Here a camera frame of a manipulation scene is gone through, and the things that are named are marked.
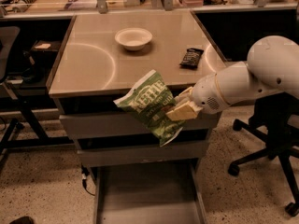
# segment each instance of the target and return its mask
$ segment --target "snack bag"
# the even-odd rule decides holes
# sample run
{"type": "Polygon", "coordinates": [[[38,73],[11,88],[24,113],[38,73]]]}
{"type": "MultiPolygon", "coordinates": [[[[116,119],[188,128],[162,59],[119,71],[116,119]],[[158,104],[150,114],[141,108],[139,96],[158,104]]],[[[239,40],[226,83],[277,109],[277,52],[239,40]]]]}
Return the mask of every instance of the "snack bag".
{"type": "Polygon", "coordinates": [[[184,120],[172,121],[167,111],[176,104],[171,91],[155,70],[139,79],[115,105],[144,124],[159,140],[160,147],[178,136],[184,120]]]}

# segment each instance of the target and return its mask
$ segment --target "countertop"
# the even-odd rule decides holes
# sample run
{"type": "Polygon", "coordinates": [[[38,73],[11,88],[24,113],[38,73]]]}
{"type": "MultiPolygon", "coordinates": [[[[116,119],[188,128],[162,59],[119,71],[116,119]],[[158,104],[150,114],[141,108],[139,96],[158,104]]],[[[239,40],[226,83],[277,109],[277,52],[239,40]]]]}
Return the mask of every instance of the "countertop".
{"type": "Polygon", "coordinates": [[[224,62],[189,10],[77,15],[56,75],[52,98],[126,93],[148,71],[170,87],[188,87],[224,68],[224,62]],[[153,38],[140,51],[127,51],[115,34],[128,27],[149,30],[153,38]],[[188,48],[203,49],[197,70],[180,68],[188,48]]]}

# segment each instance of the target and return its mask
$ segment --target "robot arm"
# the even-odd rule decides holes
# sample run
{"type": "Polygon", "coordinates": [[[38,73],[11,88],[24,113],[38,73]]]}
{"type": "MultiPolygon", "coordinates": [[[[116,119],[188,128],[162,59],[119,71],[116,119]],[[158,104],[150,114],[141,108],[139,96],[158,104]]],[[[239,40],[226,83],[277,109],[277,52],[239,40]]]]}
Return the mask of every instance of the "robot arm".
{"type": "Polygon", "coordinates": [[[178,105],[167,116],[171,120],[194,119],[199,112],[214,114],[238,102],[280,92],[299,98],[298,58],[299,46],[290,39],[264,37],[250,48],[246,63],[203,77],[176,97],[178,105]]]}

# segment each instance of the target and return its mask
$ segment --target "speckled floor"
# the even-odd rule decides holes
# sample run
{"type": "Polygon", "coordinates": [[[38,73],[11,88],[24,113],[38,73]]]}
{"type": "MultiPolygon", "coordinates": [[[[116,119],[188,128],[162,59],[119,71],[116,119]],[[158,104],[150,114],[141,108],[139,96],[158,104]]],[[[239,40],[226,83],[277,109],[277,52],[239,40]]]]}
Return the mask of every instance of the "speckled floor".
{"type": "MultiPolygon", "coordinates": [[[[239,177],[227,174],[231,161],[263,147],[248,133],[232,131],[235,118],[247,121],[252,113],[251,105],[225,110],[210,137],[197,172],[207,222],[299,223],[299,216],[284,212],[292,194],[277,159],[244,165],[239,177]]],[[[41,123],[50,136],[64,134],[57,120],[41,123]]],[[[26,127],[20,138],[32,135],[26,127]]],[[[298,177],[299,160],[292,159],[292,165],[298,177]]],[[[94,192],[91,179],[87,183],[94,192]]],[[[94,197],[81,186],[80,161],[73,146],[9,149],[1,156],[1,224],[22,216],[32,217],[35,224],[92,224],[93,206],[94,197]]]]}

